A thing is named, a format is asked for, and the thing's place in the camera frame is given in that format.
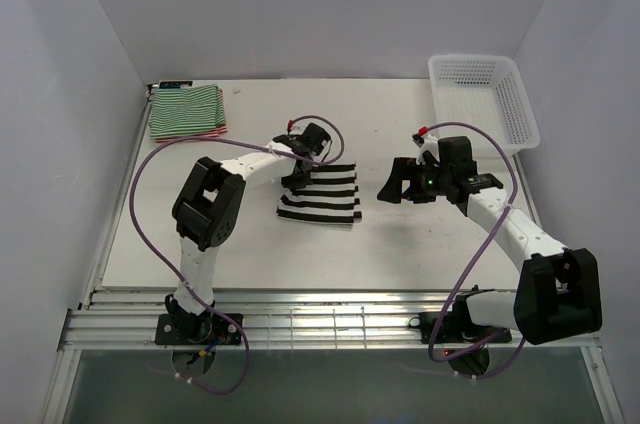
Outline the black white striped tank top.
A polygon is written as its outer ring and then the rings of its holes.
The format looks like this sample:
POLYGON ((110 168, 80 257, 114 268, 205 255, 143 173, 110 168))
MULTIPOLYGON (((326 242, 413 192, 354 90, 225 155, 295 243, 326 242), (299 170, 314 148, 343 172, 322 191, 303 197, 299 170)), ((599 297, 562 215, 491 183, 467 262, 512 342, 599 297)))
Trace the black white striped tank top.
POLYGON ((355 162, 314 168, 311 183, 287 190, 276 215, 293 222, 350 227, 362 221, 357 165, 355 162))

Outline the red white striped tank top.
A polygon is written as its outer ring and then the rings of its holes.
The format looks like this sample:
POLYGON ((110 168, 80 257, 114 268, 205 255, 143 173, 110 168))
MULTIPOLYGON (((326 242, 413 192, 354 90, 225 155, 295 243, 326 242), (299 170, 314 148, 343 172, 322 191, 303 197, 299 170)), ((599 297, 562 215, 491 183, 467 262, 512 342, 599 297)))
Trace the red white striped tank top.
POLYGON ((228 132, 227 126, 223 125, 223 126, 216 127, 215 129, 212 129, 212 130, 207 131, 207 132, 201 132, 201 133, 189 134, 189 135, 183 135, 183 136, 174 135, 174 136, 166 136, 166 137, 154 138, 154 142, 157 143, 157 144, 161 144, 161 143, 174 141, 174 140, 182 139, 182 138, 221 137, 224 134, 226 134, 227 132, 228 132))

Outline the green white striped tank top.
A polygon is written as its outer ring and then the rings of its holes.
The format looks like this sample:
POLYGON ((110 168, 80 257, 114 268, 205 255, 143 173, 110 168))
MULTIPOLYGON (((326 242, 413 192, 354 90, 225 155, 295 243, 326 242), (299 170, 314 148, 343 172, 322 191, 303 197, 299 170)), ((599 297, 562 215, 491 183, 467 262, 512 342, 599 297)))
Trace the green white striped tank top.
POLYGON ((149 129, 156 142, 225 133, 223 91, 215 84, 157 89, 151 98, 149 129))

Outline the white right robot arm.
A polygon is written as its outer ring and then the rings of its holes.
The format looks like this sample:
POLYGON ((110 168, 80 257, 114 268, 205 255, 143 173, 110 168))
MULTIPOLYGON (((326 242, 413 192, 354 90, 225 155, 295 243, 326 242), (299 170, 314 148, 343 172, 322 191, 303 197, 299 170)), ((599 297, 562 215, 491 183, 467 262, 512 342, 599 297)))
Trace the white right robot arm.
POLYGON ((515 330, 539 345, 601 329, 596 257, 585 248, 565 246, 515 209, 502 182, 479 173, 466 137, 424 145, 416 158, 395 158, 377 195, 391 204, 426 204, 439 197, 487 232, 519 280, 514 291, 473 287, 447 300, 428 317, 429 343, 483 342, 501 330, 515 330))

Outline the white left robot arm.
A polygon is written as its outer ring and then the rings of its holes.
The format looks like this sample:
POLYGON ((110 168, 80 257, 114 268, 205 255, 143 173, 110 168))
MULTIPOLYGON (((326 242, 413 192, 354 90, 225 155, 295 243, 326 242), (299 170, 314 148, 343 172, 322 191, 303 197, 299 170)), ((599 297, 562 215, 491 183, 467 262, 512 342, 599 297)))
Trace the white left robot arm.
POLYGON ((234 159, 199 159, 172 208, 180 237, 180 283, 165 299, 172 325, 190 343, 212 331, 212 290, 221 245, 231 236, 247 190, 281 179, 290 189, 311 183, 313 164, 327 154, 331 137, 310 123, 301 131, 273 138, 264 152, 234 159))

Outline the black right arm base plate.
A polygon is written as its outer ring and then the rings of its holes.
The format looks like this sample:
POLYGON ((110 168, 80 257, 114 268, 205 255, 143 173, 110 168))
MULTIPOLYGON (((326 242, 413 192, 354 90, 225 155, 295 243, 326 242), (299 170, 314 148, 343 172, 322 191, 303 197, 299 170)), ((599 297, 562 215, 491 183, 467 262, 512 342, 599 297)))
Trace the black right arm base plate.
MULTIPOLYGON (((409 319, 407 327, 420 334, 422 344, 428 344, 435 329, 437 317, 437 312, 421 312, 409 319)), ((494 339, 495 343, 510 343, 512 341, 510 330, 476 325, 471 321, 461 322, 447 314, 436 334, 434 343, 474 344, 494 334, 497 335, 494 339)))

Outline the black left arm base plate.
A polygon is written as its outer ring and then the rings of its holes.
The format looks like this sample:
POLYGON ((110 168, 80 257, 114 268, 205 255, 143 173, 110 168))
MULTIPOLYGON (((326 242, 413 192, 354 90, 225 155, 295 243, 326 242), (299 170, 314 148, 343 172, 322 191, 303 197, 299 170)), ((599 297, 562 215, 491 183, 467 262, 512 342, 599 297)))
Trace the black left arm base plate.
POLYGON ((242 314, 229 314, 230 322, 223 317, 204 310, 196 315, 180 306, 170 305, 158 318, 154 343, 163 346, 201 345, 206 347, 217 342, 219 345, 239 345, 242 343, 239 326, 242 314))

